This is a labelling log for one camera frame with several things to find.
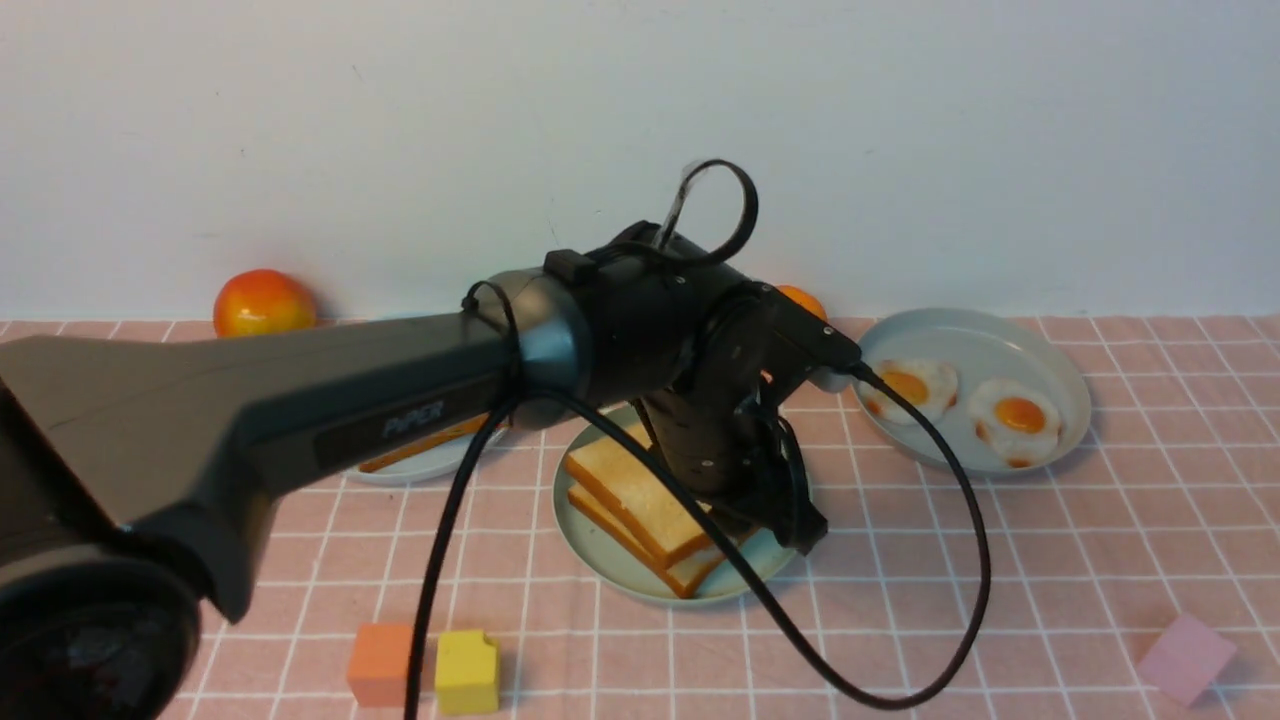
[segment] pink checkered tablecloth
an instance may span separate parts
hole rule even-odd
[[[996,574],[984,632],[952,688],[902,716],[1280,717],[1280,316],[1019,322],[1085,373],[1094,427],[1048,473],[975,482]],[[869,322],[836,324],[858,337]],[[212,337],[209,323],[0,320],[0,342],[33,332]],[[787,416],[832,534],[772,587],[854,683],[918,689],[954,652],[978,585],[960,492],[884,446],[847,396],[806,388]],[[581,427],[502,438],[460,519],[431,626],[502,643],[498,717],[888,716],[826,688],[753,598],[671,611],[599,583],[557,533],[549,493]],[[237,626],[206,612],[165,720],[399,717],[355,706],[346,662],[361,623],[412,621],[445,491],[339,477],[287,498],[252,611]],[[1193,710],[1134,673],[1180,611],[1239,647]]]

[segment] orange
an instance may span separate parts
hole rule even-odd
[[[822,302],[818,302],[817,297],[791,284],[780,284],[778,292],[790,297],[796,305],[818,315],[823,322],[827,322],[827,310],[822,306]]]
[[[214,301],[218,337],[270,334],[312,328],[316,304],[298,281],[257,269],[227,281]]]

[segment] orange cube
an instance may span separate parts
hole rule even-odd
[[[404,707],[412,643],[412,625],[366,623],[356,630],[356,647],[347,665],[347,685],[357,705]]]

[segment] toast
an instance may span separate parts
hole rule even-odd
[[[662,568],[631,534],[631,530],[618,521],[604,503],[596,500],[581,483],[573,483],[568,488],[568,502],[644,564],[681,600],[689,600],[698,594],[698,588],[707,580],[707,577],[724,561],[724,553],[718,547],[712,546],[694,552],[671,568]]]
[[[640,423],[627,428],[627,434],[645,448],[652,445]],[[570,452],[564,470],[627,529],[658,569],[669,570],[714,547],[671,491],[613,438]]]

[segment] egg white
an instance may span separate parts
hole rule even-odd
[[[886,373],[902,373],[919,378],[928,391],[924,402],[915,406],[929,423],[937,423],[946,414],[947,409],[956,404],[960,389],[960,378],[955,366],[941,360],[924,357],[908,357],[900,360],[883,360],[872,366],[877,375]],[[914,418],[908,415],[899,404],[888,398],[887,395],[874,387],[861,383],[859,395],[867,411],[877,418],[895,423],[897,425],[915,425]]]
[[[996,416],[1000,401],[1021,397],[1034,402],[1044,414],[1044,427],[1036,433],[1010,428]],[[1057,406],[1025,384],[1009,378],[984,380],[965,404],[974,432],[1010,468],[1039,465],[1057,450],[1061,441],[1062,418]]]

